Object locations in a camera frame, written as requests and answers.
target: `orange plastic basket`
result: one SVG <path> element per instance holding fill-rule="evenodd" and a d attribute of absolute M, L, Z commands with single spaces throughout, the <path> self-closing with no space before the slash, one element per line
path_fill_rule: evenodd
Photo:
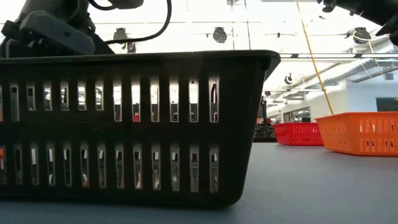
<path fill-rule="evenodd" d="M 325 147 L 359 156 L 398 156 L 398 112 L 342 113 L 318 118 Z"/>
<path fill-rule="evenodd" d="M 322 146 L 317 123 L 275 124 L 276 140 L 289 146 Z"/>

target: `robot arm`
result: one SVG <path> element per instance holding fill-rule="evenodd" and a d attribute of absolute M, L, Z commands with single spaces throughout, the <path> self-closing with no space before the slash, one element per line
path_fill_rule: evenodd
<path fill-rule="evenodd" d="M 376 35 L 390 34 L 390 40 L 398 45 L 398 1 L 395 0 L 317 0 L 325 5 L 323 12 L 331 12 L 336 6 L 372 21 L 382 29 Z"/>
<path fill-rule="evenodd" d="M 27 0 L 15 22 L 6 21 L 0 58 L 113 54 L 95 34 L 87 12 L 89 2 L 101 10 L 134 9 L 144 0 Z"/>

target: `yellow pole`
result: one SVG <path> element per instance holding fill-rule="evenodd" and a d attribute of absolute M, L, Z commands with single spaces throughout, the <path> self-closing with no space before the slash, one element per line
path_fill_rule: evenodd
<path fill-rule="evenodd" d="M 298 13 L 299 13 L 300 16 L 301 16 L 300 6 L 299 6 L 299 1 L 298 1 L 298 0 L 296 0 L 296 4 L 297 4 Z M 318 77 L 318 79 L 319 79 L 319 83 L 321 83 L 322 90 L 323 90 L 323 93 L 325 94 L 326 101 L 328 102 L 328 106 L 329 106 L 330 112 L 331 112 L 331 114 L 333 115 L 333 114 L 334 114 L 333 108 L 331 107 L 331 103 L 330 103 L 330 100 L 329 100 L 328 93 L 326 92 L 325 86 L 323 85 L 323 82 L 322 82 L 322 80 L 321 80 L 321 76 L 319 75 L 319 71 L 318 71 L 317 65 L 316 65 L 316 63 L 315 63 L 315 59 L 314 59 L 314 57 L 313 57 L 313 53 L 312 53 L 312 49 L 311 49 L 311 45 L 310 45 L 310 40 L 308 39 L 307 29 L 305 28 L 305 24 L 304 24 L 304 21 L 303 21 L 302 18 L 301 18 L 301 25 L 303 25 L 303 30 L 304 30 L 304 34 L 305 34 L 305 39 L 307 40 L 308 49 L 310 50 L 310 54 L 311 54 L 311 58 L 312 58 L 313 67 L 315 68 L 315 73 L 317 74 L 317 77 Z"/>

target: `basket rim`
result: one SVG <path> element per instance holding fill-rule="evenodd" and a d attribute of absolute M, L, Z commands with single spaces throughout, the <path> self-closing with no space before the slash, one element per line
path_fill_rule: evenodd
<path fill-rule="evenodd" d="M 344 113 L 339 113 L 339 114 L 334 114 L 334 115 L 328 115 L 328 116 L 323 116 L 320 118 L 315 118 L 315 120 L 322 120 L 322 119 L 327 119 L 327 118 L 335 118 L 335 117 L 339 117 L 339 116 L 348 116 L 348 115 L 356 115 L 356 114 L 360 114 L 360 115 L 364 115 L 364 114 L 368 114 L 368 115 L 377 115 L 377 114 L 391 114 L 391 115 L 398 115 L 398 111 L 380 111 L 380 112 L 344 112 Z"/>
<path fill-rule="evenodd" d="M 286 122 L 286 123 L 279 123 L 274 125 L 281 125 L 281 124 L 316 124 L 316 122 Z"/>
<path fill-rule="evenodd" d="M 112 55 L 76 55 L 59 57 L 37 58 L 4 58 L 0 59 L 0 66 L 20 64 L 47 64 L 47 63 L 77 63 L 77 62 L 104 62 L 104 61 L 143 61 L 163 59 L 193 59 L 212 57 L 273 57 L 280 62 L 280 55 L 272 50 L 215 50 L 200 52 L 171 52 L 171 53 L 144 53 L 144 54 L 112 54 Z"/>

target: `black plastic basket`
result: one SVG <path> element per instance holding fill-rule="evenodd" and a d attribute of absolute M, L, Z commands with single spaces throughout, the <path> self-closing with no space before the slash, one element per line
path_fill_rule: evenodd
<path fill-rule="evenodd" d="M 0 197 L 231 205 L 279 62 L 265 50 L 0 60 Z"/>

